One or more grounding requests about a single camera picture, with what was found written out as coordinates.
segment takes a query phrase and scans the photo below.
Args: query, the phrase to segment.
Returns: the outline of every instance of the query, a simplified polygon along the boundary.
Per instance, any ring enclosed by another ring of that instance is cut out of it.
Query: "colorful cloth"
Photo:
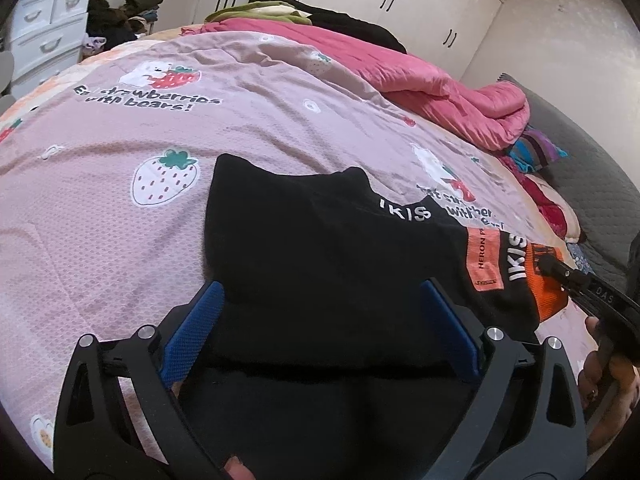
[[[542,193],[540,188],[536,186],[535,183],[529,180],[524,174],[522,174],[518,170],[516,164],[514,163],[513,159],[511,159],[511,157],[500,156],[499,160],[501,163],[504,164],[505,168],[507,168],[509,171],[511,171],[511,173],[513,173],[513,176],[520,183],[524,191],[526,191],[527,194],[533,200],[533,202],[536,203],[536,206],[538,207],[540,214],[543,217],[545,217],[547,222],[549,222],[549,226],[553,229],[556,235],[559,238],[562,238],[562,240],[564,240],[567,233],[567,224],[566,224],[566,219],[564,218],[564,213],[562,212],[562,209],[560,209],[560,207],[557,204],[551,202],[551,200],[549,200],[545,196],[545,194]]]
[[[575,260],[575,264],[579,270],[584,272],[585,274],[594,274],[593,269],[591,268],[591,264],[589,263],[587,257],[582,252],[580,245],[578,244],[567,244],[566,248],[569,250],[572,258]]]
[[[527,125],[509,156],[522,173],[535,173],[552,162],[568,156],[539,130]]]

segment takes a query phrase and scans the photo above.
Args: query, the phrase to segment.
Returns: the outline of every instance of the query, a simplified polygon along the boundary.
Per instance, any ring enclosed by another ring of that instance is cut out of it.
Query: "orange patch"
[[[536,298],[540,323],[564,309],[569,301],[569,295],[562,290],[560,283],[549,276],[543,276],[540,272],[538,262],[544,254],[552,254],[563,261],[560,249],[529,243],[524,263],[527,269],[527,285]]]
[[[500,231],[468,227],[466,270],[478,292],[503,290],[500,274]]]

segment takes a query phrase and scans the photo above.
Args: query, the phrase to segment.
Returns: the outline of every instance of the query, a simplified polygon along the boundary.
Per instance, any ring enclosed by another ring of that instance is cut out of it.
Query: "finger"
[[[587,327],[587,332],[593,337],[596,341],[600,338],[600,333],[598,330],[599,320],[597,317],[588,317],[584,320],[584,324]]]
[[[588,438],[589,453],[593,453],[611,441],[626,424],[635,405],[634,391],[620,391],[611,406]]]
[[[225,471],[234,480],[255,480],[255,476],[249,471],[237,457],[231,457],[225,464]]]
[[[636,369],[631,361],[620,354],[614,354],[609,362],[611,376],[618,381],[622,392],[628,392],[636,383]]]
[[[598,396],[598,387],[596,383],[592,383],[584,370],[578,374],[578,391],[580,393],[580,400],[582,401],[582,408],[586,409],[589,404]]]
[[[591,352],[584,360],[584,374],[593,383],[598,384],[602,379],[602,365],[597,352]]]

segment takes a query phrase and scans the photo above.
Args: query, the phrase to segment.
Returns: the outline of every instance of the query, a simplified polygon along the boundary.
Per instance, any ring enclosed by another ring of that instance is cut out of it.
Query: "pink duvet cover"
[[[508,82],[471,90],[444,70],[415,56],[295,23],[233,18],[206,23],[183,35],[250,30],[309,44],[355,72],[390,101],[489,151],[512,145],[529,121],[523,92]]]

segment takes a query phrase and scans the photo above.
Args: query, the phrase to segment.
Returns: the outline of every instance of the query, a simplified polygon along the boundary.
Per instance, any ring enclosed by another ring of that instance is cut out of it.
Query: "pile of clothes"
[[[137,33],[146,32],[146,25],[158,20],[158,9],[163,0],[124,1],[124,5],[114,9],[107,0],[89,0],[85,43],[102,45],[101,50],[91,49],[89,55],[135,41]]]
[[[248,4],[222,9],[207,16],[205,23],[219,23],[230,18],[313,25],[406,54],[405,47],[384,27],[356,20],[343,12],[311,7],[297,0],[249,0]]]

